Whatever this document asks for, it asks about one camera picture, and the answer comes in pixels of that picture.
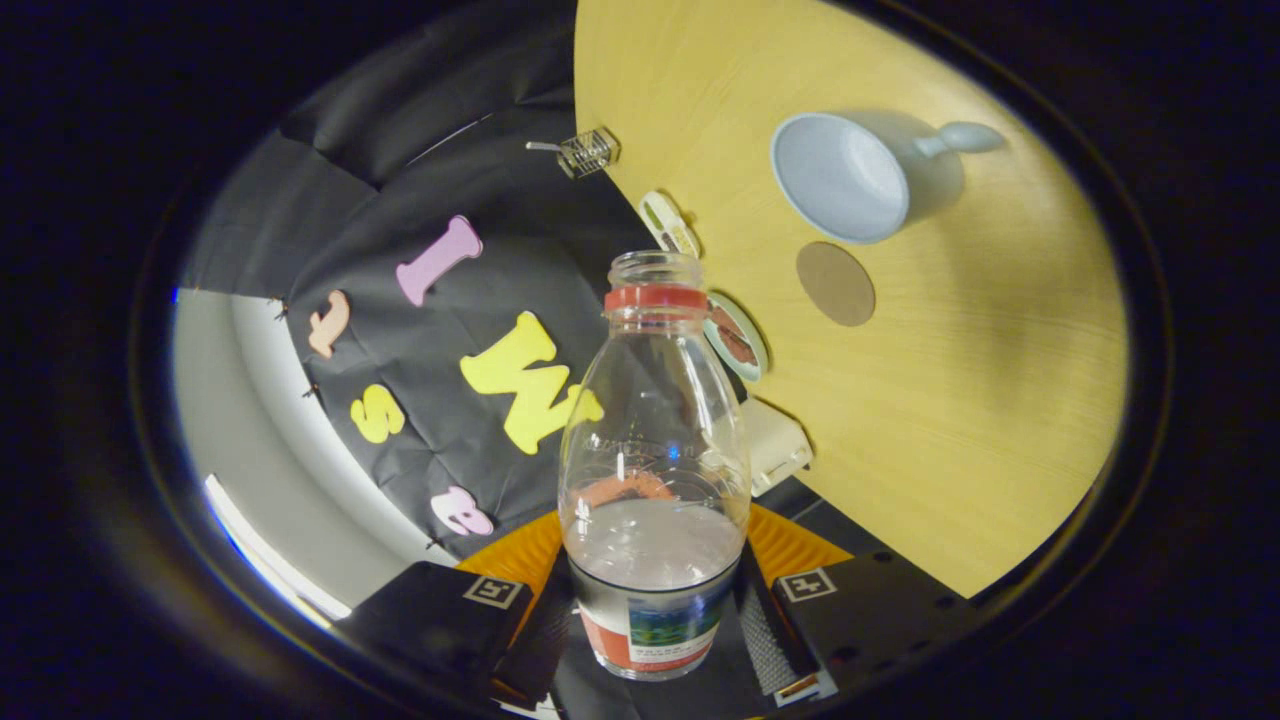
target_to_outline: wooden table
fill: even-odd
[[[800,479],[972,596],[1052,533],[1106,461],[1128,332],[1111,251],[1053,154],[982,87],[845,10],[805,0],[580,0],[580,131],[618,138],[628,200],[660,188],[705,246],[708,287],[751,314],[773,365],[749,389],[813,442]],[[769,141],[801,111],[973,120],[1005,149],[964,156],[940,215],[841,245],[877,306],[841,327],[796,254],[827,241],[774,183]]]

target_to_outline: brown coaster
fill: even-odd
[[[806,245],[796,255],[796,274],[809,300],[837,324],[860,325],[876,311],[876,288],[867,270],[836,245]]]

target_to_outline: white wall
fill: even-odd
[[[452,565],[374,486],[315,398],[275,304],[178,295],[174,382],[198,473],[311,582],[358,605],[416,560]]]

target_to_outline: pink foam letter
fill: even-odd
[[[399,281],[404,296],[415,306],[421,307],[426,299],[426,288],[440,279],[449,268],[457,265],[463,258],[476,258],[484,250],[484,243],[471,223],[462,215],[449,219],[449,229],[444,232],[430,247],[422,251],[412,263],[401,263],[396,268],[396,279]]]
[[[460,536],[488,536],[493,533],[493,521],[489,516],[476,509],[476,501],[471,493],[451,486],[448,492],[431,498],[431,511],[451,530]]]

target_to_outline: plastic bottle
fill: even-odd
[[[622,678],[667,680],[710,648],[751,475],[737,400],[703,336],[698,260],[628,252],[609,281],[609,338],[561,447],[561,529],[596,660]]]

